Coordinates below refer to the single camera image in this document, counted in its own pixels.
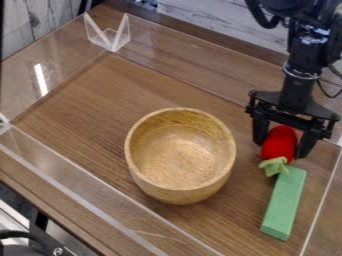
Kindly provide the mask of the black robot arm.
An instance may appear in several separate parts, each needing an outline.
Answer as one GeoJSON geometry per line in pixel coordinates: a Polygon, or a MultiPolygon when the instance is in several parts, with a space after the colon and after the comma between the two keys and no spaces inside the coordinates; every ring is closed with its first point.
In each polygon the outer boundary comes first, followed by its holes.
{"type": "Polygon", "coordinates": [[[317,142],[333,135],[341,115],[321,105],[313,90],[322,87],[325,69],[342,59],[342,0],[245,0],[257,23],[288,28],[285,80],[278,91],[250,91],[246,112],[253,118],[253,140],[261,145],[273,122],[304,132],[296,149],[308,157],[317,142]]]}

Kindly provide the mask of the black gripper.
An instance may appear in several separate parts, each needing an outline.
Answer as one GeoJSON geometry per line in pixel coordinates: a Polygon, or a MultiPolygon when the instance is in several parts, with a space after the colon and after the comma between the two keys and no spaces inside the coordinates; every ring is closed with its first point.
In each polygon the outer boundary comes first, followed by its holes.
{"type": "Polygon", "coordinates": [[[272,122],[285,124],[306,131],[297,148],[297,158],[306,158],[317,142],[324,138],[332,138],[334,126],[341,120],[341,116],[320,105],[314,99],[309,100],[305,108],[296,109],[280,103],[280,92],[251,90],[249,96],[250,102],[246,106],[246,112],[253,118],[254,143],[258,146],[264,144],[272,122]]]}

